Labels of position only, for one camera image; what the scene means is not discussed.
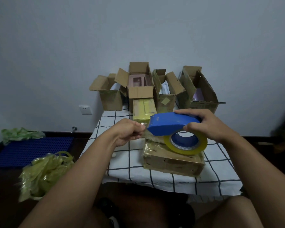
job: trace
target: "hand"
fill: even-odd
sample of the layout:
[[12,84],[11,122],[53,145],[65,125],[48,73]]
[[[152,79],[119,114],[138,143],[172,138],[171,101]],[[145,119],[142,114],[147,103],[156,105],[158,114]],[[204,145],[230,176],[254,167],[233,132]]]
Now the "hand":
[[138,122],[121,119],[107,131],[113,133],[116,146],[123,146],[128,141],[141,138],[145,128],[144,125]]
[[219,143],[232,139],[235,135],[239,136],[237,132],[225,125],[208,109],[179,109],[175,110],[175,113],[194,115],[202,119],[201,123],[190,122],[188,125],[183,127],[184,131],[191,132],[193,134],[194,131],[202,132],[207,136],[207,138]]

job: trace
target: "packing tape roll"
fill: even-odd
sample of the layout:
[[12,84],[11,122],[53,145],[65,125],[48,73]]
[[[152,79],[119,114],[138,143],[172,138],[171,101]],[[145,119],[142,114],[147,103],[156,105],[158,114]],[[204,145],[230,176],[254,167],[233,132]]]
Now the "packing tape roll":
[[175,153],[182,155],[196,155],[206,149],[208,139],[200,133],[194,132],[193,136],[182,137],[178,134],[179,131],[163,136],[165,145]]

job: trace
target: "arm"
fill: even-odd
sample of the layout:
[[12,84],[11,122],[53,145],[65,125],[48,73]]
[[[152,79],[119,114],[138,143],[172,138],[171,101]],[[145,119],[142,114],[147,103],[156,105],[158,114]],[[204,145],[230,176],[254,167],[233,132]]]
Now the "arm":
[[122,119],[101,134],[38,202],[20,228],[83,226],[115,147],[141,138],[144,129],[138,122]]
[[189,123],[184,130],[192,133],[200,131],[222,143],[264,227],[285,227],[285,175],[209,110],[184,109],[175,112],[203,119],[202,123]]

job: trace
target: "yellow plastic bag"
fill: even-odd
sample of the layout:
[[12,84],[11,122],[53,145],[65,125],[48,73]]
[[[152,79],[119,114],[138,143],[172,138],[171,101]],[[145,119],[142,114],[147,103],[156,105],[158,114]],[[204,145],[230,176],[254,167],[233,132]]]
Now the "yellow plastic bag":
[[19,202],[43,197],[73,164],[73,156],[66,151],[49,153],[45,157],[34,159],[31,165],[22,169],[19,176],[21,178]]

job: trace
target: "person's left hand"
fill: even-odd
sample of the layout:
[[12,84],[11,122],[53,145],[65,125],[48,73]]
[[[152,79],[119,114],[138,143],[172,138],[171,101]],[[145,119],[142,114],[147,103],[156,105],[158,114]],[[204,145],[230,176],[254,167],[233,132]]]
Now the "person's left hand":
[[145,128],[144,125],[138,122],[121,119],[107,131],[110,130],[114,134],[116,146],[123,146],[128,141],[141,138]]

